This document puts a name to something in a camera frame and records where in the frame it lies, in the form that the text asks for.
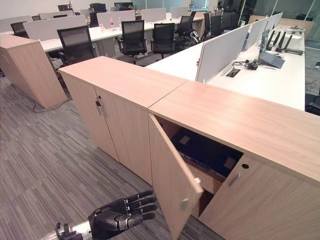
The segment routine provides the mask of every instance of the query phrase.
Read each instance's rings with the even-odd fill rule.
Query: white divider panel
[[[266,28],[268,20],[269,20],[269,17],[266,17],[266,18],[261,19],[259,21],[255,21],[254,23],[251,23],[252,28],[251,28],[249,38],[248,38],[246,45],[245,45],[245,48],[244,48],[245,50],[247,50],[252,45],[254,45],[259,40],[259,38],[262,38],[262,33]]]
[[[181,16],[189,16],[187,6],[171,7],[170,11],[173,19],[177,19]]]
[[[195,78],[197,82],[208,82],[238,57],[249,27],[247,24],[203,43]]]
[[[19,22],[32,22],[31,16],[17,16],[11,18],[0,19],[0,33],[13,31],[11,24]]]
[[[142,9],[141,10],[142,20],[146,21],[147,23],[164,20],[166,19],[166,10],[167,10],[166,8]]]
[[[87,25],[84,15],[30,21],[23,24],[29,38],[40,41],[58,39],[58,29],[69,29],[84,25]]]
[[[81,14],[81,15],[84,15],[85,18],[87,19],[87,18],[90,16],[89,9],[81,9],[81,10],[80,10],[80,14]]]
[[[111,28],[110,18],[112,18],[114,22],[114,27],[119,27],[119,18],[121,18],[122,22],[136,20],[135,10],[100,12],[96,16],[98,18],[99,25],[103,24],[106,29]]]
[[[67,11],[55,11],[55,12],[42,12],[39,13],[40,19],[53,19],[54,16],[58,15],[67,15],[68,17],[71,17],[74,15],[74,12],[72,10],[67,10]]]

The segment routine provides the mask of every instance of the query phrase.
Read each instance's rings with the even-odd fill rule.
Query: open cabinet door
[[[149,114],[152,185],[176,240],[203,192],[153,114]]]

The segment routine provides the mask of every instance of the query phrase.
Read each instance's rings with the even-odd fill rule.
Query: cabinet door
[[[176,240],[203,190],[152,114],[149,132],[153,189]]]
[[[64,73],[62,76],[94,143],[119,161],[105,117],[96,105],[95,88]]]
[[[199,219],[226,240],[318,240],[320,189],[244,155]]]
[[[152,185],[148,113],[96,88],[121,164]]]

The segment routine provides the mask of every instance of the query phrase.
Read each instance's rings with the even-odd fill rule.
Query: white desk
[[[195,17],[193,21],[197,22],[197,21],[202,21],[203,19],[204,19],[203,17]],[[145,38],[147,39],[148,52],[151,51],[151,47],[150,47],[150,39],[152,38],[151,30],[154,29],[154,24],[160,24],[160,23],[179,24],[180,19],[179,18],[174,18],[172,20],[166,19],[162,21],[146,22],[144,24],[144,30],[146,35]],[[113,38],[122,35],[122,31],[120,30],[119,27],[115,27],[114,30],[109,28],[101,31],[101,28],[97,26],[97,27],[89,28],[89,32],[90,32],[91,41],[97,42],[97,47],[100,53],[106,53],[108,57],[113,57],[116,55]],[[41,45],[45,52],[51,52],[51,51],[55,51],[63,48],[60,39],[50,39],[46,41],[41,41]]]
[[[303,37],[293,36],[291,41],[289,48],[305,49]],[[202,43],[157,61],[146,68],[195,81],[201,48]],[[258,57],[258,54],[259,48],[253,45],[247,51],[241,52],[235,61],[253,60]],[[274,70],[260,65],[257,70],[247,70],[242,66],[236,66],[241,71],[234,78],[221,76],[222,73],[219,73],[207,84],[304,111],[305,55],[284,53],[283,59],[285,63],[281,69]]]

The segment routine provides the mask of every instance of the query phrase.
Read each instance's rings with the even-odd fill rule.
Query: laptop
[[[281,69],[283,64],[285,63],[285,60],[283,60],[282,58],[275,56],[271,53],[266,52],[269,32],[270,32],[270,30],[266,29],[262,33],[260,52],[259,52],[259,60],[262,60],[263,62],[265,62],[273,67]]]

